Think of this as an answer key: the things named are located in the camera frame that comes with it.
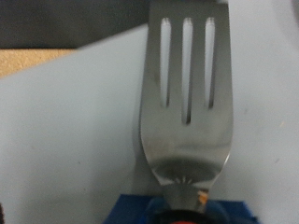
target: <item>white countertop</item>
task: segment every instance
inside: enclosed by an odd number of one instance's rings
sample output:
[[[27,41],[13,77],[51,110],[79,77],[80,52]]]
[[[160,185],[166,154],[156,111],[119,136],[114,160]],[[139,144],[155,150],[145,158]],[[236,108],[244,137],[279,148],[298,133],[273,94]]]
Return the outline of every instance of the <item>white countertop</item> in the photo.
[[[211,197],[298,223],[299,21],[292,1],[231,0],[234,139]],[[147,26],[0,79],[7,223],[100,223],[159,193],[138,142]]]

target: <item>slotted spatula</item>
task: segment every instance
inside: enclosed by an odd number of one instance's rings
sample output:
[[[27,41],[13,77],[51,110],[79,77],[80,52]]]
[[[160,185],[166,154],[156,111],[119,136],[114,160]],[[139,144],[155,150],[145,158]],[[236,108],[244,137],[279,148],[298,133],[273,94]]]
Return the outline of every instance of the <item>slotted spatula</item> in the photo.
[[[226,4],[151,3],[141,104],[142,145],[164,197],[203,211],[233,133]]]

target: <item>brown surface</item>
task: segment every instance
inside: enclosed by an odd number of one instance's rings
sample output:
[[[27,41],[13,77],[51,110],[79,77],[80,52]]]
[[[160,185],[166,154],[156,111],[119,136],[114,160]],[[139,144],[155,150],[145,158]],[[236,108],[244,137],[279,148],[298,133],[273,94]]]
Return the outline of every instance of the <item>brown surface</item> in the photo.
[[[72,49],[0,49],[0,77],[45,63],[72,51]]]

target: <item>spatula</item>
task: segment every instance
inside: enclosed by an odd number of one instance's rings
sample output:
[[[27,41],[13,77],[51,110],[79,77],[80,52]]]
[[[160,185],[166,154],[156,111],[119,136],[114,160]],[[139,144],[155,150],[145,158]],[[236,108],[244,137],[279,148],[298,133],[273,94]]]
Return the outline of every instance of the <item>spatula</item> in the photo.
[[[140,127],[149,166],[172,209],[204,211],[233,134],[226,4],[151,3]]]

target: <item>dark background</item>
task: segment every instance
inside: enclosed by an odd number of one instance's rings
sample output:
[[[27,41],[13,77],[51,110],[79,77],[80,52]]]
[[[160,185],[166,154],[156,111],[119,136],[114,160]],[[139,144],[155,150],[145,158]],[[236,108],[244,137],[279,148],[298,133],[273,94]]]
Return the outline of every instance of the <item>dark background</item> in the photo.
[[[149,0],[0,0],[0,49],[75,49],[148,21]]]

